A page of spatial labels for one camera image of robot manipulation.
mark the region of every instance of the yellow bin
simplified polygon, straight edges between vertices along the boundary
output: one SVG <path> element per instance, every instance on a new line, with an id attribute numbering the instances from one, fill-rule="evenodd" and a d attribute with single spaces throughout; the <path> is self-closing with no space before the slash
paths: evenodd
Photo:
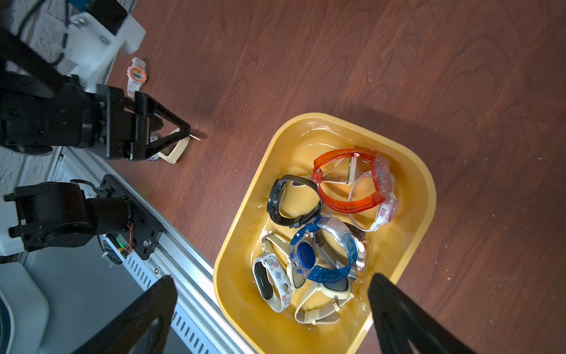
<path id="1" fill-rule="evenodd" d="M 340 310 L 340 321 L 333 325 L 302 325 L 294 320 L 294 305 L 300 291 L 293 294 L 291 305 L 277 314 L 263 301 L 254 283 L 251 267 L 254 258 L 261 254 L 260 236 L 277 231 L 290 240 L 297 231 L 271 222 L 266 212 L 267 199 L 275 179 L 285 174 L 309 175 L 315 158 L 350 147 L 371 148 L 389 159 L 396 180 L 397 212 L 389 224 L 367 234 L 370 245 L 365 273 L 354 283 L 354 299 Z M 334 195 L 348 196 L 340 191 Z M 295 211 L 308 211 L 305 209 L 312 208 L 312 203 L 308 204 Z M 411 150 L 327 114 L 295 117 L 271 139 L 216 259 L 214 289 L 218 304 L 230 323 L 258 352 L 354 353 L 373 323 L 367 299 L 371 276 L 381 272 L 392 282 L 398 281 L 425 235 L 435 207 L 432 176 Z M 375 209 L 357 215 L 358 222 L 371 225 Z M 323 212 L 333 214 L 326 206 Z M 333 215 L 348 221 L 346 215 Z M 330 300 L 312 298 L 306 304 L 307 309 L 309 305 L 318 307 L 323 301 Z"/>

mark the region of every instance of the red transparent watch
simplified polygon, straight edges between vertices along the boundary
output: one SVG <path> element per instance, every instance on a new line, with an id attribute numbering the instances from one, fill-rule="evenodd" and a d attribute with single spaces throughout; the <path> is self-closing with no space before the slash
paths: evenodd
<path id="1" fill-rule="evenodd" d="M 375 185 L 375 192 L 358 201 L 337 201 L 329 197 L 320 186 L 323 179 L 322 170 L 320 168 L 331 161 L 344 159 L 346 157 L 358 157 L 371 162 L 371 175 Z M 320 200 L 322 200 L 323 203 L 330 209 L 343 214 L 362 212 L 383 203 L 385 198 L 380 193 L 380 180 L 382 180 L 380 177 L 386 175 L 389 175 L 389 164 L 387 163 L 387 160 L 366 148 L 350 148 L 329 151 L 320 155 L 314 161 L 314 168 L 312 169 L 312 181 L 317 185 Z"/>

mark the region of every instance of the black watch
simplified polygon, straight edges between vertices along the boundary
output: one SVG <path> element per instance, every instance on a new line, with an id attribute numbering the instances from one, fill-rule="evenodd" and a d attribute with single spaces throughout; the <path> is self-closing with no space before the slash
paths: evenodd
<path id="1" fill-rule="evenodd" d="M 283 195 L 283 190 L 285 189 L 285 184 L 287 181 L 296 182 L 305 185 L 316 192 L 318 195 L 316 184 L 306 178 L 294 176 L 292 174 L 286 174 L 279 178 L 273 184 L 271 188 L 271 193 L 269 193 L 269 199 L 267 200 L 267 212 L 273 220 L 274 223 L 281 226 L 287 226 L 290 228 L 298 228 L 307 224 L 313 217 L 318 216 L 322 211 L 322 201 L 316 205 L 316 207 L 305 215 L 299 215 L 295 218 L 284 217 L 279 213 L 279 203 L 281 202 L 281 196 Z"/>

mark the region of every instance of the smart band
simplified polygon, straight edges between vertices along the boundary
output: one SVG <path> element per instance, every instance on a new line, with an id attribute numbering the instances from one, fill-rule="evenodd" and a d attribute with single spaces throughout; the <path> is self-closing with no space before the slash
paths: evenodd
<path id="1" fill-rule="evenodd" d="M 285 310 L 291 303 L 291 287 L 277 256 L 273 252 L 264 252 L 254 260 L 253 273 L 261 297 L 269 307 L 277 313 Z"/>
<path id="2" fill-rule="evenodd" d="M 320 169 L 323 165 L 338 159 L 343 159 L 346 157 L 359 157 L 363 160 L 371 162 L 371 173 L 374 179 L 375 192 L 371 195 L 360 199 L 358 201 L 337 201 L 326 194 L 321 183 L 323 182 L 323 174 Z M 387 176 L 389 175 L 389 163 L 387 159 L 377 155 L 372 150 L 365 148 L 349 148 L 349 149 L 338 149 L 334 151 L 327 152 L 320 155 L 314 161 L 314 167 L 312 170 L 312 181 L 317 184 L 317 190 L 320 199 L 326 204 L 330 209 L 343 213 L 343 214 L 354 214 L 357 212 L 362 212 L 364 210 L 371 209 L 376 205 L 385 201 L 383 195 L 389 195 L 387 184 Z"/>
<path id="3" fill-rule="evenodd" d="M 354 193 L 354 188 L 356 184 L 358 184 L 358 182 L 361 181 L 362 179 L 370 178 L 370 177 L 371 177 L 371 172 L 366 172 L 360 175 L 356 179 L 356 181 L 352 184 L 352 189 L 350 190 L 348 201 L 352 199 L 352 195 Z M 395 183 L 394 183 L 395 179 L 393 178 L 392 175 L 391 175 L 391 180 L 393 182 L 393 187 L 395 187 Z M 395 216 L 396 210 L 397 210 L 397 197 L 395 196 L 395 193 L 392 191 L 389 193 L 389 197 L 386 198 L 383 203 L 379 204 L 378 213 L 375 215 L 375 221 L 371 224 L 371 226 L 368 229 L 364 229 L 363 227 L 361 227 L 354 218 L 353 214 L 349 214 L 348 217 L 350 218 L 351 223 L 354 224 L 358 229 L 365 232 L 373 232 L 373 231 L 377 231 L 377 229 L 379 229 L 380 226 L 389 223 L 391 219 L 393 219 L 393 217 Z"/>
<path id="4" fill-rule="evenodd" d="M 303 310 L 305 302 L 318 291 L 331 298 L 332 302 L 317 309 Z M 351 284 L 347 279 L 335 283 L 312 283 L 297 303 L 295 320 L 299 323 L 310 323 L 312 325 L 336 323 L 340 320 L 337 312 L 353 297 Z"/>
<path id="5" fill-rule="evenodd" d="M 319 201 L 316 207 L 305 215 L 299 215 L 295 218 L 282 216 L 279 212 L 279 204 L 281 203 L 281 196 L 283 195 L 287 181 L 291 181 L 295 185 L 305 185 L 313 189 L 313 191 L 315 191 L 317 195 L 318 191 L 316 184 L 314 184 L 312 181 L 309 181 L 308 179 L 303 177 L 294 176 L 292 174 L 284 175 L 283 177 L 277 179 L 273 184 L 271 193 L 269 193 L 269 199 L 267 200 L 267 212 L 269 213 L 269 217 L 271 217 L 271 220 L 273 220 L 273 222 L 277 225 L 287 226 L 290 228 L 298 228 L 302 225 L 307 224 L 313 217 L 320 214 L 322 210 L 322 201 Z"/>
<path id="6" fill-rule="evenodd" d="M 320 229 L 328 232 L 344 248 L 348 259 L 346 266 L 327 269 L 316 265 L 316 255 L 310 241 L 312 235 Z M 331 216 L 318 216 L 313 223 L 301 228 L 291 240 L 289 249 L 289 259 L 297 272 L 317 283 L 333 283 L 347 277 L 352 265 L 358 259 L 358 250 L 350 229 L 339 219 Z"/>
<path id="7" fill-rule="evenodd" d="M 287 278 L 289 278 L 290 280 L 289 284 L 291 285 L 291 291 L 293 293 L 296 293 L 297 290 L 302 288 L 302 286 L 305 284 L 306 278 L 297 272 L 297 269 L 293 267 L 293 264 L 289 260 L 289 242 L 283 239 L 278 234 L 270 232 L 269 234 L 264 236 L 261 240 L 261 246 L 264 251 L 266 249 L 269 249 L 269 247 L 267 246 L 268 242 L 266 241 L 270 241 L 273 246 L 280 249 L 285 255 L 287 259 L 287 269 L 286 269 Z"/>

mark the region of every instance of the screw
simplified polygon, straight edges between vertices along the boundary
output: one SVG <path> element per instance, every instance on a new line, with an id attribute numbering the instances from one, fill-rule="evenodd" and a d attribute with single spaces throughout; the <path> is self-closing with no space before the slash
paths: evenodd
<path id="1" fill-rule="evenodd" d="M 72 23 L 73 23 L 75 26 L 79 27 L 79 28 L 88 25 L 88 21 L 86 20 L 86 18 L 82 18 L 82 17 L 73 20 Z"/>

